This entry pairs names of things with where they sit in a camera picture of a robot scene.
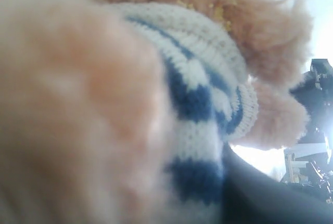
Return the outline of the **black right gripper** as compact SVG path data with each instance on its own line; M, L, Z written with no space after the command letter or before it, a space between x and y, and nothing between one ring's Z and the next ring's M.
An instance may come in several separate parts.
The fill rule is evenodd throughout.
M332 203L332 66L313 59L303 82L291 94L305 106L310 120L298 143L285 150L290 188Z

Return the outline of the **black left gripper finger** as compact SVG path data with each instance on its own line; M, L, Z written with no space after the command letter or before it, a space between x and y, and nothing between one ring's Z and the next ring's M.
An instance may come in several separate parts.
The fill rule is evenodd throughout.
M223 147L223 223L332 223L332 207L310 187L278 182Z

